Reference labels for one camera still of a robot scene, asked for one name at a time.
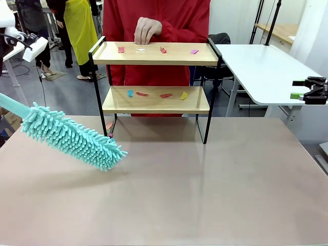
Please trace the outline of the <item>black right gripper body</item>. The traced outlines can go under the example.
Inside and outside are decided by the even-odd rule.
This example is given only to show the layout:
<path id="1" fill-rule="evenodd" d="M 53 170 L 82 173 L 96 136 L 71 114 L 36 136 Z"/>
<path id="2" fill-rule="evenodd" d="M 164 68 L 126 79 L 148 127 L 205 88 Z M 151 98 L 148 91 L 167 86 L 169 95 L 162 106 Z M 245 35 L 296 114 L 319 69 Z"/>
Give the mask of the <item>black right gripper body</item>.
<path id="1" fill-rule="evenodd" d="M 303 95 L 306 105 L 325 105 L 327 103 L 327 84 L 313 85 L 308 93 Z"/>

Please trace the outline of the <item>person's left hand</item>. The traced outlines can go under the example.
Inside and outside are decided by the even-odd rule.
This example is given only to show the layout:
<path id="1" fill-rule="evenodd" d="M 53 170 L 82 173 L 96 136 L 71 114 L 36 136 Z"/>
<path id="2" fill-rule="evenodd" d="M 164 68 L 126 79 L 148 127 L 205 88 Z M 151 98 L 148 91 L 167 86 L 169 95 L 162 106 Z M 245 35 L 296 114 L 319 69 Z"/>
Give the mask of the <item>person's left hand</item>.
<path id="1" fill-rule="evenodd" d="M 137 45 L 148 45 L 153 35 L 160 35 L 162 23 L 155 19 L 140 17 L 137 21 L 134 43 Z"/>

